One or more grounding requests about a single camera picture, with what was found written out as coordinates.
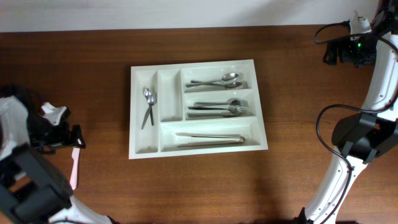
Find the pink plastic knife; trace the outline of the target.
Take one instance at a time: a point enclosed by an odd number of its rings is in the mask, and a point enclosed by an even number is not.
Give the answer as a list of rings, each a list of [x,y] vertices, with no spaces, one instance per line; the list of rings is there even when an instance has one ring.
[[[73,190],[77,188],[78,183],[78,161],[80,155],[80,148],[73,148],[72,150],[72,159],[73,159],[73,166],[72,172],[70,176],[70,185]]]

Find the small steel teaspoon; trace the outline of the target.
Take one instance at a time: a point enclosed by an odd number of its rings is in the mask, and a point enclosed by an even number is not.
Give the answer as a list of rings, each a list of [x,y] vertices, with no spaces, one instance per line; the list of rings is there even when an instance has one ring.
[[[153,93],[153,92],[152,92],[149,88],[146,88],[146,89],[144,90],[144,96],[145,96],[146,100],[147,100],[148,96],[149,96],[151,93]],[[150,116],[149,116],[149,118],[150,118],[150,121],[151,121],[151,125],[153,126],[153,125],[154,125],[153,109],[151,109],[151,111],[150,111]]]
[[[142,122],[142,125],[141,125],[141,129],[144,129],[144,127],[146,125],[146,122],[148,120],[148,117],[150,116],[150,111],[151,111],[152,107],[156,104],[156,101],[157,101],[156,96],[153,93],[151,93],[148,96],[148,98],[147,98],[147,103],[148,103],[149,107],[148,107],[148,109],[147,109],[147,111],[146,111],[146,113],[144,115],[144,119],[143,119],[143,122]]]

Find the steel spoon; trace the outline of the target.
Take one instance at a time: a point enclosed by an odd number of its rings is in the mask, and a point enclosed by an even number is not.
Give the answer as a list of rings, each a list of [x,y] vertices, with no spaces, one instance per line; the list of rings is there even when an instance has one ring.
[[[243,88],[244,87],[244,84],[242,82],[234,82],[234,83],[229,84],[229,85],[223,85],[223,84],[220,84],[220,83],[207,84],[207,85],[220,86],[220,87],[223,87],[225,89],[237,89],[237,88]]]
[[[210,80],[206,82],[199,82],[199,83],[186,83],[185,86],[187,88],[192,88],[196,86],[201,86],[201,85],[207,85],[207,84],[214,84],[214,83],[220,83],[223,85],[229,85],[234,83],[237,79],[239,78],[238,73],[227,73],[221,77],[219,80]]]

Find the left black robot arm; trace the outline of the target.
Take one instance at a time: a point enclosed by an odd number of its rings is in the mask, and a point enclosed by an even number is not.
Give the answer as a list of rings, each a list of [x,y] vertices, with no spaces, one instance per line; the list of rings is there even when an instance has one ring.
[[[86,147],[70,110],[33,97],[19,85],[1,87],[1,211],[13,223],[114,223],[79,201],[47,154]]]

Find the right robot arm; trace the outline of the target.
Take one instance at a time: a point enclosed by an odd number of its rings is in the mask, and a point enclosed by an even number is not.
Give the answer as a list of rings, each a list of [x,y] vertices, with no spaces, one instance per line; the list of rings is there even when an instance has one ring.
[[[341,204],[359,174],[397,146],[397,0],[379,1],[371,21],[354,16],[340,25],[349,35],[324,42],[323,62],[349,62],[356,68],[373,65],[373,76],[362,107],[334,105],[355,114],[339,120],[332,145],[324,144],[333,154],[330,165],[317,194],[294,223],[336,223]]]

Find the white plastic cutlery tray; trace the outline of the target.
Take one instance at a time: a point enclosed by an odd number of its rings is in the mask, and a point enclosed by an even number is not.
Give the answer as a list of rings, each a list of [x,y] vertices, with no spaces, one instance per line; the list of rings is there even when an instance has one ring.
[[[238,73],[236,82],[243,88],[225,89],[202,85],[187,88],[186,83],[219,80],[227,73]],[[149,88],[157,98],[152,107],[154,125],[148,118],[141,125],[149,107],[144,90]],[[225,102],[239,98],[248,102],[248,112],[232,118],[188,118],[187,113],[229,113],[226,110],[189,110],[195,102]],[[194,142],[229,141],[238,139],[191,138],[176,133],[239,134],[246,138],[243,144],[202,147],[177,147]],[[222,152],[267,150],[268,143],[254,60],[182,63],[131,67],[129,158],[187,156]]]

